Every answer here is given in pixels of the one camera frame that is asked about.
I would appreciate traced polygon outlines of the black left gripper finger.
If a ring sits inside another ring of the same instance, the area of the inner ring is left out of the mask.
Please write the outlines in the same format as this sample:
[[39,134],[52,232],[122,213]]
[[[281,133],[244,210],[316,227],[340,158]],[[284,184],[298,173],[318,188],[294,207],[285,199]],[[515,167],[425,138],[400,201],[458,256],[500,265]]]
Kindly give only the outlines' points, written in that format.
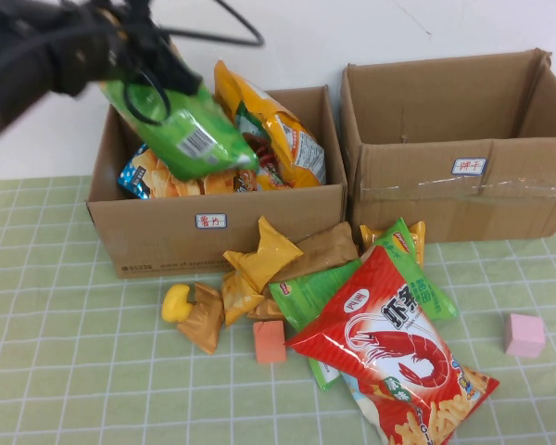
[[202,77],[187,67],[175,46],[165,39],[156,43],[150,68],[164,89],[196,93]]

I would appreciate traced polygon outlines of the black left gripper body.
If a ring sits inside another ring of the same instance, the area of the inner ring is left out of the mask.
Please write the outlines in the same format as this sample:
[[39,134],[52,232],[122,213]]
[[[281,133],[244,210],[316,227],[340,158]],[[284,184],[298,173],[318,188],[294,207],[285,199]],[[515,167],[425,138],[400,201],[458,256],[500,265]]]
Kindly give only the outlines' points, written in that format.
[[146,73],[156,71],[167,49],[167,36],[151,17],[150,1],[87,1],[107,38],[110,65],[107,80],[146,84]]

